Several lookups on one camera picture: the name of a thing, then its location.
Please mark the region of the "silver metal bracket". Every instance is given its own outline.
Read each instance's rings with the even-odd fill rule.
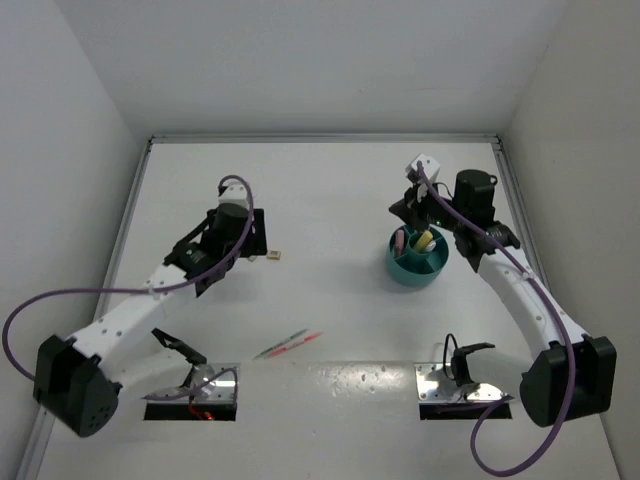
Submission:
[[[506,393],[488,383],[458,387],[445,376],[442,363],[416,363],[415,371],[420,405],[490,403],[506,396]]]
[[[207,365],[201,365],[196,367],[196,372],[193,375],[191,385],[200,385],[206,382],[207,379],[221,370],[234,368],[238,375],[238,382],[240,381],[240,364],[239,363],[210,363]],[[232,372],[226,372],[222,376],[216,378],[214,381],[203,387],[197,394],[194,395],[193,403],[204,403],[207,405],[233,405],[234,403],[234,390],[236,382]],[[154,392],[154,395],[175,395],[180,393],[181,389],[167,388]],[[154,404],[187,404],[189,397],[182,397],[177,400],[150,400],[149,403]]]

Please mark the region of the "pen holder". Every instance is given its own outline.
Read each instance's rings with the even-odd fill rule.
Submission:
[[[402,255],[395,256],[394,231],[387,245],[386,263],[391,277],[398,283],[408,287],[426,287],[440,274],[449,259],[449,246],[442,234],[433,227],[429,231],[433,234],[436,248],[431,252],[418,253],[413,246],[422,232],[416,232],[404,225],[400,227],[405,232],[405,246]]]

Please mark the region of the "rectangular slot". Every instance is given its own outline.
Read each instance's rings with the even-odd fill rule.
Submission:
[[[193,409],[202,415],[209,413],[213,421],[236,421],[236,408],[233,405],[198,403],[193,405]],[[208,419],[194,415],[189,411],[189,406],[186,403],[147,403],[147,408],[144,411],[144,420],[207,421]]]
[[[420,405],[420,420],[477,420],[486,407],[465,409],[461,405]],[[487,420],[511,420],[511,409],[508,403],[496,408]]]

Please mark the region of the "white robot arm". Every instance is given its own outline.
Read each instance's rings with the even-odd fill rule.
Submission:
[[[407,178],[413,186],[389,211],[414,230],[426,230],[436,225],[453,232],[458,252],[500,297],[518,324],[534,359],[531,365],[501,353],[491,343],[457,348],[451,359],[455,381],[458,386],[489,383],[520,398],[537,425],[551,425],[558,415],[567,385],[567,351],[540,292],[529,281],[535,274],[520,249],[520,242],[507,226],[494,220],[493,195],[497,178],[478,170],[464,170],[457,175],[453,198],[442,199],[429,194],[425,182],[428,180],[429,186],[434,188],[439,171],[440,164],[435,159],[419,155],[407,168]],[[476,228],[469,228],[470,223]],[[504,250],[496,248],[496,243]],[[522,266],[524,272],[516,268],[508,256]],[[569,348],[575,355],[578,375],[567,419],[606,411],[613,389],[614,346],[606,337],[591,338],[562,310],[544,286],[539,282],[537,286],[549,300],[549,307],[559,314],[571,342]]]
[[[161,328],[221,280],[239,257],[266,255],[264,212],[253,209],[246,187],[219,187],[218,208],[176,243],[137,294],[68,338],[53,335],[42,343],[34,397],[77,435],[100,430],[120,401],[183,385],[207,363]],[[124,356],[149,333],[166,350],[123,365]]]

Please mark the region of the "purple cable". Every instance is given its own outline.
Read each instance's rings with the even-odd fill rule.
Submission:
[[[442,208],[444,208],[450,215],[452,215],[456,220],[458,220],[460,223],[462,223],[469,229],[473,230],[479,235],[484,235],[487,241],[491,245],[493,245],[495,248],[500,250],[505,255],[505,257],[507,257],[511,261],[511,263],[513,263],[516,266],[516,268],[520,270],[521,273],[527,273],[527,271],[520,264],[520,262],[518,262],[518,260],[516,260],[515,257],[511,255],[511,253],[509,253],[505,247],[503,247],[492,236],[487,235],[486,232],[482,230],[480,227],[478,227],[477,225],[475,225],[474,223],[470,222],[465,217],[463,217],[453,207],[451,207],[451,205],[445,202],[444,199],[440,197],[440,195],[438,195],[438,191],[434,188],[434,186],[431,184],[431,182],[425,175],[422,162],[420,161],[418,162],[418,173],[420,174],[420,178],[422,179],[422,181],[427,186],[427,189],[429,190],[429,194],[433,198],[435,198],[435,200],[438,202],[438,204]],[[498,408],[504,402],[508,401],[509,397],[502,398],[490,404],[489,407],[484,412],[482,412],[482,415],[480,415],[478,422],[474,425],[473,430],[471,432],[471,440],[470,440],[471,454],[473,455],[473,458],[476,461],[476,463],[480,466],[480,468],[482,468],[482,470],[496,477],[510,477],[512,475],[516,475],[520,472],[523,472],[524,470],[529,468],[531,465],[536,463],[538,460],[540,460],[540,458],[545,454],[545,452],[549,449],[553,441],[558,436],[558,433],[560,432],[560,428],[562,428],[562,424],[567,418],[567,413],[569,412],[569,407],[571,406],[571,399],[573,398],[573,392],[575,390],[575,385],[576,385],[576,358],[573,353],[573,348],[570,348],[571,338],[569,337],[569,333],[567,332],[567,329],[565,328],[564,323],[562,323],[562,319],[560,318],[560,315],[558,314],[555,307],[553,306],[553,303],[551,302],[551,300],[549,299],[545,291],[542,289],[542,287],[540,287],[538,282],[534,278],[529,278],[527,281],[531,284],[533,289],[536,291],[536,293],[540,297],[540,300],[542,300],[542,303],[551,314],[553,321],[556,324],[556,327],[560,331],[560,335],[562,336],[562,340],[564,341],[564,344],[567,349],[567,357],[569,359],[569,378],[567,381],[567,388],[565,389],[565,392],[564,392],[564,398],[562,399],[562,405],[560,406],[560,411],[558,412],[556,421],[553,424],[553,427],[551,427],[551,430],[549,431],[547,438],[545,438],[544,442],[542,442],[542,444],[538,447],[538,449],[535,452],[533,452],[533,454],[529,458],[527,458],[524,462],[522,462],[519,465],[516,465],[513,468],[509,468],[507,470],[495,470],[487,466],[480,459],[478,455],[478,451],[476,449],[476,437],[478,436],[478,430],[480,429],[480,426],[496,408]]]
[[[249,184],[242,177],[239,177],[237,175],[227,175],[222,180],[220,180],[219,185],[222,186],[228,180],[239,181],[242,184],[242,186],[244,186],[244,188],[247,190],[247,200],[249,202],[249,215],[247,217],[247,222],[244,224],[244,229],[242,230],[242,234],[240,235],[240,238],[238,239],[236,244],[233,246],[233,248],[229,250],[229,253],[227,253],[222,258],[222,260],[220,260],[218,263],[216,263],[213,267],[211,267],[206,272],[190,280],[186,280],[182,283],[156,288],[154,289],[155,293],[172,292],[174,290],[178,290],[180,288],[193,285],[194,283],[197,283],[200,280],[204,280],[205,278],[208,278],[211,275],[214,275],[218,270],[220,270],[220,268],[226,265],[229,260],[234,258],[234,256],[240,251],[240,248],[242,248],[242,244],[246,240],[247,235],[249,235],[249,231],[251,230],[251,225],[253,224],[253,195],[251,193],[251,187],[249,186]],[[13,367],[16,370],[18,370],[18,372],[20,372],[22,375],[27,377],[29,380],[34,381],[35,376],[31,372],[27,371],[22,365],[20,365],[20,362],[18,362],[16,357],[13,355],[13,352],[11,351],[11,347],[9,346],[9,328],[11,328],[11,324],[13,323],[15,318],[18,316],[18,314],[22,312],[22,310],[27,308],[29,305],[36,303],[38,300],[43,300],[49,297],[55,297],[57,295],[71,295],[75,293],[124,293],[128,295],[149,295],[150,294],[149,290],[144,288],[65,288],[61,290],[52,290],[50,292],[41,293],[21,303],[13,312],[11,312],[11,314],[7,317],[7,320],[4,322],[4,327],[2,328],[2,349],[4,350],[4,354],[7,356],[9,363],[11,363],[11,365],[13,365]]]

